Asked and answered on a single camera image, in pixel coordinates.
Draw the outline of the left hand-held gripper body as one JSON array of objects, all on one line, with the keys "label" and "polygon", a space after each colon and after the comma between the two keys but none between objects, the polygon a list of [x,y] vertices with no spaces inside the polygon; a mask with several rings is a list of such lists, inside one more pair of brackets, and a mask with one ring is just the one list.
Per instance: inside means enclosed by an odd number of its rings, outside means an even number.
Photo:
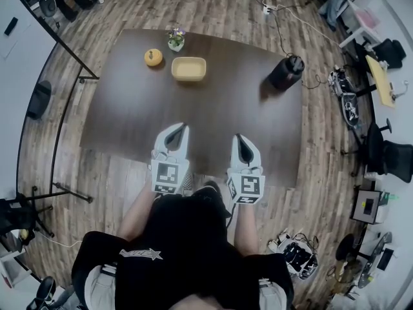
[{"label": "left hand-held gripper body", "polygon": [[183,184],[190,162],[153,152],[151,159],[152,191],[161,194],[177,194]]}]

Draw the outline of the person's left forearm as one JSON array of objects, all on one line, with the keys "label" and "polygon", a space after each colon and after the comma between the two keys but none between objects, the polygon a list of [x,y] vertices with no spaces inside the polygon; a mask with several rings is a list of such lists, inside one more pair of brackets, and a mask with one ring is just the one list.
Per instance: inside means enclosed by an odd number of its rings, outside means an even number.
[{"label": "person's left forearm", "polygon": [[155,198],[156,193],[151,190],[151,186],[143,187],[127,210],[118,229],[118,237],[130,242],[143,233]]}]

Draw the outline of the person's black t-shirt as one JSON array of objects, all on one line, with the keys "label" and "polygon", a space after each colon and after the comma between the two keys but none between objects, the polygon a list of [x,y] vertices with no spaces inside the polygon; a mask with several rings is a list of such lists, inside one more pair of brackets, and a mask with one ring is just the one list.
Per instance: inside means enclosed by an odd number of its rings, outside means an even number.
[{"label": "person's black t-shirt", "polygon": [[189,296],[229,310],[289,310],[294,288],[280,254],[243,256],[227,240],[227,210],[211,195],[162,196],[128,242],[85,234],[72,268],[87,310],[170,310]]}]

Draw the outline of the orange pumpkin ornament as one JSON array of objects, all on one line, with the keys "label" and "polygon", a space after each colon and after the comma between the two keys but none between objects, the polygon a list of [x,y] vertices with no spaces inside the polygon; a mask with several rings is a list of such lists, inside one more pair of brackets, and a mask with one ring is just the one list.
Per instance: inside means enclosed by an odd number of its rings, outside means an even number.
[{"label": "orange pumpkin ornament", "polygon": [[147,66],[156,67],[163,60],[163,54],[160,50],[153,48],[145,52],[144,60]]}]

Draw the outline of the white open electronics case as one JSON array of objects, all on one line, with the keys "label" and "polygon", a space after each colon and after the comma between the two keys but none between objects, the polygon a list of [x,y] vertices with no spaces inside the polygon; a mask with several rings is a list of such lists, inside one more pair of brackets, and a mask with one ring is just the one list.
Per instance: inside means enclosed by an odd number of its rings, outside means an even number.
[{"label": "white open electronics case", "polygon": [[291,236],[287,231],[283,231],[267,244],[270,251],[284,256],[290,275],[301,281],[309,279],[317,270],[318,246],[317,236],[310,239],[302,232]]}]

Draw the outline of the large dark water jug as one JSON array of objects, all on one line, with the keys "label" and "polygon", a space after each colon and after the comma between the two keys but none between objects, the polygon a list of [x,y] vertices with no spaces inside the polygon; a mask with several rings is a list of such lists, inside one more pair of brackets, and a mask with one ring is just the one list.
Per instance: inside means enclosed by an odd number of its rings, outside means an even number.
[{"label": "large dark water jug", "polygon": [[281,91],[288,90],[301,78],[305,69],[305,62],[297,55],[283,58],[268,75],[270,84]]}]

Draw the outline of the potted purple flower plant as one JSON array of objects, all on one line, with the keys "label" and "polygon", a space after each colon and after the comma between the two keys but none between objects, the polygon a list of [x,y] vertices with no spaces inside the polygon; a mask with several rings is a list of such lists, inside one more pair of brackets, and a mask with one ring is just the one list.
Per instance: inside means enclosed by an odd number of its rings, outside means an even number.
[{"label": "potted purple flower plant", "polygon": [[168,46],[174,52],[179,52],[185,44],[185,31],[173,28],[168,33]]}]

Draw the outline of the white black robotic device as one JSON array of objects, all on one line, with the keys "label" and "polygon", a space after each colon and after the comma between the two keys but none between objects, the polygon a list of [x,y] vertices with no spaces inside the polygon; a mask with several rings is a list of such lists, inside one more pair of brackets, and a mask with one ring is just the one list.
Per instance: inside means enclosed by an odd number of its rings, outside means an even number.
[{"label": "white black robotic device", "polygon": [[333,93],[337,96],[342,96],[344,93],[352,92],[351,84],[342,68],[335,68],[328,75],[328,85]]},{"label": "white black robotic device", "polygon": [[355,93],[346,92],[341,96],[340,102],[345,123],[350,128],[356,127],[359,122],[358,97]]}]

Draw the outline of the round glass side table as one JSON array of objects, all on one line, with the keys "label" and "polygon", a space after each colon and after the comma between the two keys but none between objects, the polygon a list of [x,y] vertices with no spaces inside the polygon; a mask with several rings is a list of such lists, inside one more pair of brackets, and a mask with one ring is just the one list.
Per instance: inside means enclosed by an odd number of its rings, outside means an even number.
[{"label": "round glass side table", "polygon": [[361,269],[357,287],[359,289],[365,288],[369,283],[374,280],[374,273],[381,271],[377,268],[378,262],[381,258],[381,254],[385,248],[390,248],[392,243],[392,233],[386,232],[378,241],[375,248],[370,254],[364,254],[361,251],[357,251],[355,247],[355,238],[353,234],[348,234],[340,242],[336,251],[336,260],[342,261],[348,258],[361,257],[366,260],[364,266]]}]

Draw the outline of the grey box with black panel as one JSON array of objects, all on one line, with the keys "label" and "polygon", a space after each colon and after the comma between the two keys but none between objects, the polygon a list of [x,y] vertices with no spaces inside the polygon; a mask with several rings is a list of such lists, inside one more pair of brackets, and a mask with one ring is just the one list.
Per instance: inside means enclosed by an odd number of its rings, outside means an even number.
[{"label": "grey box with black panel", "polygon": [[357,189],[350,218],[367,224],[375,224],[380,199],[380,191]]}]

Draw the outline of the black office chair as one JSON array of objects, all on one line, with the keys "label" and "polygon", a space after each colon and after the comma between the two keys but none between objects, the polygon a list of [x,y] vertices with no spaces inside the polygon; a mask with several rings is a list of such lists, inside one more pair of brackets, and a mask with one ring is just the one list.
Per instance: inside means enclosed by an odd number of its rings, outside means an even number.
[{"label": "black office chair", "polygon": [[365,55],[370,56],[379,63],[386,63],[388,69],[399,69],[403,66],[406,53],[398,40],[385,39],[375,46],[369,45]]},{"label": "black office chair", "polygon": [[413,178],[413,145],[394,143],[383,138],[383,131],[391,131],[389,121],[384,127],[379,127],[374,121],[370,124],[367,134],[359,137],[352,130],[356,140],[357,149],[353,151],[342,150],[342,156],[356,155],[357,163],[351,176],[359,174],[360,166],[364,165],[370,172],[378,175],[391,174],[405,183],[410,183]]},{"label": "black office chair", "polygon": [[52,205],[37,210],[35,207],[36,200],[42,200],[52,197],[51,194],[25,197],[20,194],[13,200],[0,199],[0,236],[14,230],[26,229],[29,231],[38,231],[42,228],[47,235],[54,237],[55,234],[49,231],[40,219],[39,214],[45,211],[51,211]]}]

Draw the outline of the small light wooden desk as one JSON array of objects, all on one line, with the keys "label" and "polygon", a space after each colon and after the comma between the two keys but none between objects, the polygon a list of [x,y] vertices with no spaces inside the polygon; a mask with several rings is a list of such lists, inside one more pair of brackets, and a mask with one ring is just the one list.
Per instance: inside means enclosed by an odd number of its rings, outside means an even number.
[{"label": "small light wooden desk", "polygon": [[374,78],[376,90],[379,92],[381,104],[394,109],[395,103],[392,99],[392,89],[387,71],[373,57],[366,56],[365,59]]}]

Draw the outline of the small black screen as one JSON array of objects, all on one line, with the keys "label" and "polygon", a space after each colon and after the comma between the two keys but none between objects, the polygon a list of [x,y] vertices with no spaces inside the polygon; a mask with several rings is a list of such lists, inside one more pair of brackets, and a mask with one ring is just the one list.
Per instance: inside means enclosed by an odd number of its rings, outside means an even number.
[{"label": "small black screen", "polygon": [[377,268],[381,271],[385,271],[391,258],[393,257],[394,250],[391,248],[385,248],[381,254],[381,258],[378,262]]}]

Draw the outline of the pink translucent storage box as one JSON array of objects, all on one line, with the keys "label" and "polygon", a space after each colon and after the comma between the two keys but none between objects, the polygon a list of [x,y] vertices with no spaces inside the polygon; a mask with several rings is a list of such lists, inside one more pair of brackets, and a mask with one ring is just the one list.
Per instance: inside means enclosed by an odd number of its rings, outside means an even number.
[{"label": "pink translucent storage box", "polygon": [[379,18],[369,8],[357,8],[354,11],[354,15],[360,28],[376,31],[377,26],[380,24]]}]

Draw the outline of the black rectangular device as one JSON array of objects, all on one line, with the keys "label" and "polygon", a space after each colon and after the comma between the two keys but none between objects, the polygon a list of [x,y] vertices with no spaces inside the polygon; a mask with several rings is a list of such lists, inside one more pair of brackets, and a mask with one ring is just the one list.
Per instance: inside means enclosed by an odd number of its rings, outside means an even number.
[{"label": "black rectangular device", "polygon": [[13,17],[11,21],[9,22],[9,24],[7,25],[4,31],[4,35],[9,36],[14,31],[14,28],[16,27],[17,23],[18,23],[18,18]]}]

